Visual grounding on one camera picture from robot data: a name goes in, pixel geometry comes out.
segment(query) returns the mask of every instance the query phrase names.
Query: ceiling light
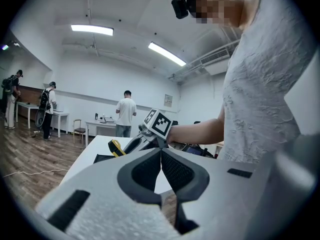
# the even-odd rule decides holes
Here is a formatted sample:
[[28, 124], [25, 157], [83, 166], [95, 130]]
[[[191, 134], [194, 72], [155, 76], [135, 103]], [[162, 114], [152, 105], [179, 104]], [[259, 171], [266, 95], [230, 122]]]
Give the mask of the ceiling light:
[[159, 45], [155, 44], [154, 42], [151, 42], [149, 44], [149, 48], [151, 50], [154, 50], [155, 52], [167, 57], [168, 59], [170, 59], [173, 62], [177, 63], [181, 67], [186, 65], [186, 63], [183, 60], [179, 59], [177, 56], [173, 55], [171, 52], [167, 51], [166, 49], [163, 49], [162, 47], [160, 47]]
[[104, 26], [93, 26], [93, 25], [71, 25], [73, 31], [82, 31], [82, 32], [92, 32], [98, 34], [104, 34], [113, 36], [114, 29]]

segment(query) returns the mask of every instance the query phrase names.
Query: poster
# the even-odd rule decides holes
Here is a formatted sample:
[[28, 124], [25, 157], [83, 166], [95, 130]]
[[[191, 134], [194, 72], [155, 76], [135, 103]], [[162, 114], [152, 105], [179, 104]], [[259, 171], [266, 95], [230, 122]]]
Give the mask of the poster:
[[164, 105], [166, 106], [166, 107], [172, 107], [172, 96], [170, 96], [170, 95], [167, 95], [167, 94], [165, 94], [164, 95]]

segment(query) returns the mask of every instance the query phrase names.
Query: headset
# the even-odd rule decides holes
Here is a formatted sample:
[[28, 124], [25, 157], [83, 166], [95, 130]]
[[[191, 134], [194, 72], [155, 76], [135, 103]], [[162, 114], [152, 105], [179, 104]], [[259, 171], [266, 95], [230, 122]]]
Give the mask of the headset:
[[196, 0], [172, 0], [175, 16], [180, 20], [191, 14], [193, 18], [201, 19], [201, 12], [196, 12]]

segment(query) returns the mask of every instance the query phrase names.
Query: black pants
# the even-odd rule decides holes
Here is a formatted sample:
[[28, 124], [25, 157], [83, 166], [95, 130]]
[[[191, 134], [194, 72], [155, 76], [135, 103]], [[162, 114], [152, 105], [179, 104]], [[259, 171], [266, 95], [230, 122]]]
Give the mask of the black pants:
[[50, 134], [50, 125], [51, 125], [52, 114], [45, 113], [45, 117], [42, 124], [43, 129], [43, 138], [46, 140]]

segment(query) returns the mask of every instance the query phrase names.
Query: wooden floor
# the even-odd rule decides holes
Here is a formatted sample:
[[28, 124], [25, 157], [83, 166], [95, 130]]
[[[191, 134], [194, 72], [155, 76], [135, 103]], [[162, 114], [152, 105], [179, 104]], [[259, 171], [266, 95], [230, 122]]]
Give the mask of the wooden floor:
[[[40, 173], [50, 170], [68, 170], [85, 145], [76, 137], [75, 144], [71, 134], [61, 134], [52, 131], [50, 141], [43, 140], [43, 134], [28, 121], [18, 118], [15, 129], [6, 129], [3, 119], [0, 121], [0, 172], [3, 177], [14, 172]], [[57, 187], [66, 175], [66, 171], [45, 172], [42, 174], [27, 175], [13, 174], [4, 178], [12, 195], [24, 204], [34, 208], [36, 204], [52, 189]], [[166, 196], [162, 211], [173, 224], [176, 214], [176, 196], [174, 193]]]

